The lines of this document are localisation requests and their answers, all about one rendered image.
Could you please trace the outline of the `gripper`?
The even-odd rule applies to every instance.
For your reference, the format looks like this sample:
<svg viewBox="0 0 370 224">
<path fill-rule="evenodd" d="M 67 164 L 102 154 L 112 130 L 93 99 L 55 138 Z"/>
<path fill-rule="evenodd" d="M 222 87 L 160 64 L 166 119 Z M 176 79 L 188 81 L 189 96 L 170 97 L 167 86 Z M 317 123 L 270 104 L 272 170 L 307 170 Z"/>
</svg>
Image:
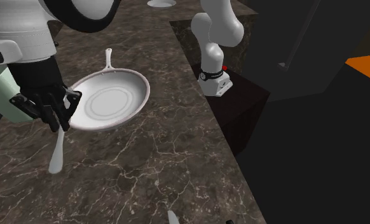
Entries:
<svg viewBox="0 0 370 224">
<path fill-rule="evenodd" d="M 50 126 L 52 132 L 57 132 L 60 125 L 63 131 L 68 131 L 82 93 L 66 88 L 55 57 L 37 62 L 13 63 L 8 68 L 21 93 L 13 96 L 9 102 L 29 117 L 41 119 Z M 51 106 L 43 104 L 41 98 L 49 93 Z"/>
</svg>

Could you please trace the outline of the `white frying pan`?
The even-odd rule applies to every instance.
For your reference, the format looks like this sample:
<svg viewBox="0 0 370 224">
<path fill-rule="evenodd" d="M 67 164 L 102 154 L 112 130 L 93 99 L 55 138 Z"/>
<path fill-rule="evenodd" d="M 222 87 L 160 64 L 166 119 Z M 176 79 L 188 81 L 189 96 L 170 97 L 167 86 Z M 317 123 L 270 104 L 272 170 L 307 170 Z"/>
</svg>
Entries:
<svg viewBox="0 0 370 224">
<path fill-rule="evenodd" d="M 151 92 L 147 78 L 137 71 L 111 65 L 112 49 L 105 50 L 105 67 L 71 86 L 82 97 L 69 122 L 84 131 L 115 129 L 133 119 L 146 105 Z"/>
</svg>

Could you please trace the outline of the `white round plate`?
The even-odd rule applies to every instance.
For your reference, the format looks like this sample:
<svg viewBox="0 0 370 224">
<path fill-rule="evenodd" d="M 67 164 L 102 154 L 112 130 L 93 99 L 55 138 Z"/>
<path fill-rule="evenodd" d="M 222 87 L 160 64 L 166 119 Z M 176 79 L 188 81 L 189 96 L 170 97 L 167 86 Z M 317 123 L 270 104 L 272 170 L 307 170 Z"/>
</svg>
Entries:
<svg viewBox="0 0 370 224">
<path fill-rule="evenodd" d="M 149 0 L 147 5 L 153 8 L 168 8 L 176 5 L 175 0 Z"/>
</svg>

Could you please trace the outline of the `white knife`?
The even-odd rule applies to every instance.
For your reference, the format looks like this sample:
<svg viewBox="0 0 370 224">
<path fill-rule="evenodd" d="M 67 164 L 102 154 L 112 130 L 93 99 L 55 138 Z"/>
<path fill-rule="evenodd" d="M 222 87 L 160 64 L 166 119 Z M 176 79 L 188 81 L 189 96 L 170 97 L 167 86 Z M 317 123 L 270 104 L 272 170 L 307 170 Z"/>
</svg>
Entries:
<svg viewBox="0 0 370 224">
<path fill-rule="evenodd" d="M 180 224 L 178 217 L 171 210 L 167 211 L 169 224 Z"/>
</svg>

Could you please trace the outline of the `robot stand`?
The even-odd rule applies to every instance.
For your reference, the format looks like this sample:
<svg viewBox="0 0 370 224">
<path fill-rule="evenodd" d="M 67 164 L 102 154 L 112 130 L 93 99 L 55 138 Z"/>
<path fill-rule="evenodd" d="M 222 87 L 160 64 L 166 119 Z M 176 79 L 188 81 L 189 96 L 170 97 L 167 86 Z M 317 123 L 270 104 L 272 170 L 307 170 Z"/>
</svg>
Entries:
<svg viewBox="0 0 370 224">
<path fill-rule="evenodd" d="M 270 92 L 227 69 L 233 86 L 221 97 L 206 100 L 221 128 L 232 154 L 246 148 Z"/>
</svg>

